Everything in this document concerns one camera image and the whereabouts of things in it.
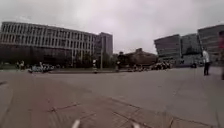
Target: tall building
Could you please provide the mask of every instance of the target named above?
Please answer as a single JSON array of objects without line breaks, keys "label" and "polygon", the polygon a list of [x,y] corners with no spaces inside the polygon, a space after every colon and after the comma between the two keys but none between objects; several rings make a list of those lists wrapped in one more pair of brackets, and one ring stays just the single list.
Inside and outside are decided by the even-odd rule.
[{"label": "tall building", "polygon": [[100,56],[97,53],[101,53],[102,44],[103,51],[112,56],[113,37],[110,34],[97,35],[47,25],[3,22],[0,59],[36,58],[43,62],[50,58],[62,62],[63,59],[71,61],[71,58],[82,60],[86,54]]},{"label": "tall building", "polygon": [[212,61],[219,61],[219,32],[224,25],[206,27],[198,30],[202,47],[206,47]]},{"label": "tall building", "polygon": [[181,58],[180,41],[181,38],[178,34],[156,39],[154,42],[159,61],[168,61],[172,64],[179,64]]},{"label": "tall building", "polygon": [[202,48],[196,33],[181,38],[182,65],[202,63]]},{"label": "tall building", "polygon": [[181,37],[181,53],[182,55],[195,52],[200,54],[202,52],[199,37],[196,33],[188,34]]}]

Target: paved ground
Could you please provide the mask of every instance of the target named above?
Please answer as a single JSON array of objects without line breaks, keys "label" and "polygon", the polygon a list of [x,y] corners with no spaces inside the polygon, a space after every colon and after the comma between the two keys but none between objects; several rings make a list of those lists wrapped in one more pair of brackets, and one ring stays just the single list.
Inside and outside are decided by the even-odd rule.
[{"label": "paved ground", "polygon": [[224,126],[224,83],[219,69],[119,74],[0,72],[7,106],[1,128],[211,128]]},{"label": "paved ground", "polygon": [[147,110],[224,127],[224,81],[220,73],[212,68],[208,77],[203,76],[202,69],[44,77]]}]

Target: cloud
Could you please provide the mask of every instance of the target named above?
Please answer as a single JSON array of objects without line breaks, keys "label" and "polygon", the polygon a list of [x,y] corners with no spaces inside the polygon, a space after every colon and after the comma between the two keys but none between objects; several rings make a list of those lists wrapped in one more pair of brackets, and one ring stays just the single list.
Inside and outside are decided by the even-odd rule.
[{"label": "cloud", "polygon": [[155,53],[153,40],[224,21],[223,0],[0,0],[0,21],[55,25],[114,35],[114,52],[142,47]]}]

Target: distant building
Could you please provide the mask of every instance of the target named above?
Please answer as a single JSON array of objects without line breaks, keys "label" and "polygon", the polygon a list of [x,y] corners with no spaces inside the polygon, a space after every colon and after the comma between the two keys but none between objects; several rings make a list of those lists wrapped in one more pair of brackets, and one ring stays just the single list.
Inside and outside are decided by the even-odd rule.
[{"label": "distant building", "polygon": [[18,22],[3,22],[0,36],[2,61],[71,63],[86,54],[100,58],[101,52],[112,57],[113,36]]},{"label": "distant building", "polygon": [[153,65],[158,61],[158,57],[155,54],[144,52],[142,48],[136,49],[135,52],[126,53],[120,52],[118,55],[118,61],[121,65]]},{"label": "distant building", "polygon": [[137,65],[152,65],[158,60],[155,54],[144,52],[142,48],[136,49],[135,52],[127,53],[125,56],[128,56]]},{"label": "distant building", "polygon": [[219,32],[224,25],[206,27],[198,30],[202,47],[206,47],[212,61],[219,61]]},{"label": "distant building", "polygon": [[155,46],[160,61],[179,64],[181,59],[181,38],[180,35],[168,36],[156,39]]}]

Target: pedestrian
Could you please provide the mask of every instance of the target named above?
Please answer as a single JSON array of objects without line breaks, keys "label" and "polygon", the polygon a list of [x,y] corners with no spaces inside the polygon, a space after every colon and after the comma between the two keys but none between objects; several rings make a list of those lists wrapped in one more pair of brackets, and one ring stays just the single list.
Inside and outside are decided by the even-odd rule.
[{"label": "pedestrian", "polygon": [[204,48],[203,50],[203,59],[204,59],[204,75],[208,76],[209,75],[209,67],[210,67],[210,58],[209,58],[209,54],[206,50],[206,48]]},{"label": "pedestrian", "polygon": [[224,31],[219,32],[220,42],[219,42],[219,48],[220,48],[220,62],[222,67],[222,80],[224,80]]}]

